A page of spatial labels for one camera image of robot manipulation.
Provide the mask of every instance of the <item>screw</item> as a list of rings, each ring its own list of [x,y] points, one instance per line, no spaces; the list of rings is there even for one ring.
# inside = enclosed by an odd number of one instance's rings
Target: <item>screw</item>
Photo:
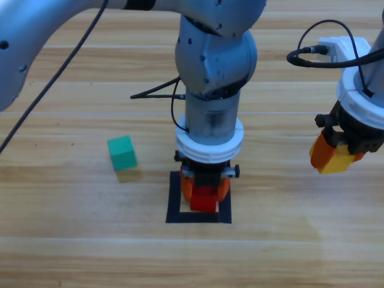
[[[27,65],[26,64],[24,64],[24,65],[22,65],[22,66],[20,66],[20,68],[19,68],[19,71],[21,72],[21,73],[23,73],[23,72],[25,72],[25,70],[27,69]]]
[[[8,49],[9,46],[10,46],[9,43],[8,43],[7,41],[5,41],[5,40],[2,40],[2,41],[0,42],[0,49],[1,49],[1,50]]]
[[[235,165],[235,174],[236,174],[236,178],[239,178],[240,177],[240,165]]]
[[[322,114],[318,114],[314,119],[316,125],[321,128],[325,126],[325,117]]]
[[[178,150],[175,151],[175,156],[174,156],[173,159],[175,159],[176,162],[179,162],[179,161],[180,161],[180,153],[179,153]]]

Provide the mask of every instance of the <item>white mounting ring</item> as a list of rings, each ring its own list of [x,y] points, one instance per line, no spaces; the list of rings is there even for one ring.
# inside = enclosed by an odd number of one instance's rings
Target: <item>white mounting ring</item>
[[[365,99],[355,88],[357,67],[345,69],[337,87],[337,98],[344,110],[359,122],[384,130],[384,108]]]
[[[185,127],[185,115],[178,119],[178,124]],[[226,143],[209,146],[199,144],[189,138],[187,132],[176,128],[176,144],[187,158],[205,164],[223,163],[233,159],[241,150],[244,139],[244,127],[236,120],[235,135]]]

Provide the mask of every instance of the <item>wooden table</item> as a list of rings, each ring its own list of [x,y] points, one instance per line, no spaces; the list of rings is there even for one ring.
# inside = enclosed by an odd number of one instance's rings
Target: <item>wooden table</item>
[[[314,117],[335,103],[340,71],[285,60],[327,18],[372,43],[382,9],[382,0],[268,1],[252,30],[257,72],[239,107],[246,132],[232,225],[165,223],[169,172],[179,168],[170,101],[129,99],[177,76],[179,16],[106,11],[0,156],[0,286],[384,287],[384,149],[320,176],[308,155],[320,133]],[[2,139],[95,14],[78,15],[46,44],[0,114]],[[323,25],[304,44],[339,35]],[[180,116],[184,103],[175,109]],[[123,135],[140,167],[117,176],[106,142]]]

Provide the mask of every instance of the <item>red block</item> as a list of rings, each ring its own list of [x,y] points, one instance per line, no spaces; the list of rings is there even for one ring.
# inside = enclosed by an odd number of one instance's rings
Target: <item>red block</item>
[[[216,212],[217,189],[215,187],[194,187],[191,196],[191,210]]]

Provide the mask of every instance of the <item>black tape marking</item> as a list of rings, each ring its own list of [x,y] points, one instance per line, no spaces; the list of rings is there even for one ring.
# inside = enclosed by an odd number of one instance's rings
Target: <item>black tape marking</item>
[[[140,10],[149,11],[152,10],[156,0],[128,0],[123,10]]]
[[[172,171],[169,178],[169,198],[166,223],[232,223],[230,190],[219,203],[218,212],[180,212],[180,172]]]

